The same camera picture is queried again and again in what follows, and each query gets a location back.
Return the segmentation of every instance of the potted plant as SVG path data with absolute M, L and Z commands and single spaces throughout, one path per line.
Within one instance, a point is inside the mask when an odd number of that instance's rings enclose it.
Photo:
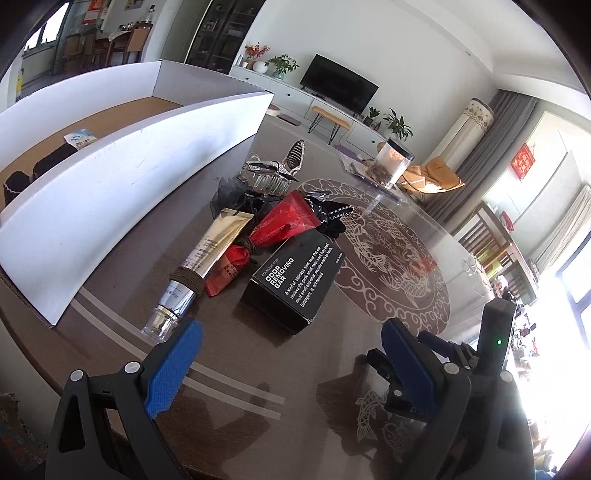
M 398 118 L 393 109 L 390 109 L 390 111 L 392 114 L 384 117 L 384 120 L 388 122 L 388 128 L 386 129 L 387 136 L 396 135 L 401 141 L 405 141 L 408 137 L 412 137 L 413 131 L 408 125 L 404 124 L 404 117 L 400 116 L 400 118 Z
M 285 78 L 285 74 L 287 72 L 293 72 L 299 65 L 296 63 L 294 59 L 292 59 L 289 55 L 285 53 L 283 55 L 279 55 L 278 57 L 273 57 L 267 60 L 265 65 L 269 65 L 272 63 L 275 66 L 275 71 L 273 72 L 273 76 L 280 80 Z
M 367 125 L 368 127 L 371 127 L 371 125 L 374 122 L 374 118 L 376 118 L 379 115 L 379 110 L 375 109 L 374 107 L 369 107 L 369 115 L 365 117 L 365 120 L 363 120 L 363 124 Z
M 267 47 L 266 45 L 262 46 L 259 42 L 256 42 L 256 45 L 246 44 L 244 49 L 246 50 L 246 59 L 249 62 L 249 67 L 255 72 L 265 73 L 268 68 L 267 64 L 263 61 L 259 61 L 259 59 L 267 53 L 271 47 Z

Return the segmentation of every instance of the wooden chair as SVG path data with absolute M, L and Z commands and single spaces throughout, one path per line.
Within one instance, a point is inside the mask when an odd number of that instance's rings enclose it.
M 148 35 L 150 34 L 151 28 L 152 24 L 136 24 L 133 29 L 127 32 L 125 35 L 120 35 L 119 37 L 115 38 L 109 46 L 106 66 L 109 66 L 111 63 L 111 57 L 113 56 L 113 53 L 122 53 L 123 60 L 121 64 L 125 64 L 129 62 L 129 54 L 135 52 L 135 61 L 139 62 L 141 60 L 142 50 L 144 49 L 146 40 L 148 40 Z
M 453 237 L 478 259 L 489 278 L 503 275 L 513 294 L 524 304 L 537 298 L 538 288 L 526 259 L 486 203 L 476 207 Z
M 84 46 L 82 48 L 82 60 L 80 69 L 85 72 L 89 69 L 95 50 L 96 33 L 89 33 L 84 36 Z
M 68 35 L 64 42 L 64 51 L 61 55 L 63 70 L 65 72 L 75 72 L 80 68 L 79 60 L 82 58 L 82 44 L 80 34 Z
M 111 42 L 109 42 L 108 38 L 94 40 L 92 55 L 90 56 L 89 70 L 101 69 L 106 66 L 110 43 Z
M 129 57 L 135 53 L 135 62 L 138 63 L 142 59 L 142 51 L 144 49 L 148 35 L 150 34 L 151 24 L 138 24 L 132 30 L 129 42 L 125 47 L 123 53 L 123 63 L 129 63 Z
M 454 238 L 488 270 L 512 245 L 511 237 L 504 233 L 505 228 L 499 219 L 481 203 Z

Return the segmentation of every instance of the stool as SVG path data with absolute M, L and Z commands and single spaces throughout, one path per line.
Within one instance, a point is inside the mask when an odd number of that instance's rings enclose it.
M 318 124 L 322 121 L 323 118 L 326 118 L 335 124 L 332 129 L 332 133 L 330 134 L 329 145 L 335 139 L 336 134 L 339 132 L 341 127 L 343 127 L 345 130 L 351 129 L 351 125 L 349 123 L 347 123 L 345 120 L 343 120 L 342 118 L 339 118 L 336 115 L 333 115 L 330 112 L 327 112 L 326 110 L 320 108 L 319 106 L 312 107 L 312 111 L 314 113 L 316 113 L 316 118 L 314 118 L 314 121 L 312 122 L 312 124 L 310 125 L 310 128 L 308 129 L 309 134 L 312 133 L 312 130 L 314 130 L 318 126 Z

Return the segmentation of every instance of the ceiling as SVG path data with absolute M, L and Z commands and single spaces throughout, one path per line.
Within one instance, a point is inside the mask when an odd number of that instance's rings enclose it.
M 463 49 L 497 88 L 591 119 L 591 100 L 548 34 L 512 0 L 394 0 Z

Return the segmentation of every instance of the green plant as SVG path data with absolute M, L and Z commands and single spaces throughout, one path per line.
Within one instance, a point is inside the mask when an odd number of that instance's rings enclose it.
M 404 117 L 401 115 L 398 118 L 396 112 L 393 109 L 390 109 L 392 115 L 388 115 L 384 117 L 384 120 L 388 122 L 388 128 L 392 130 L 392 133 L 395 134 L 400 140 L 406 140 L 408 137 L 412 137 L 413 131 L 410 129 L 408 125 L 404 124 Z
M 289 55 L 285 53 L 283 55 L 279 55 L 278 57 L 273 57 L 269 59 L 265 65 L 269 65 L 272 63 L 275 66 L 275 71 L 277 73 L 287 73 L 293 72 L 299 65 L 296 63 L 294 59 L 292 59 Z

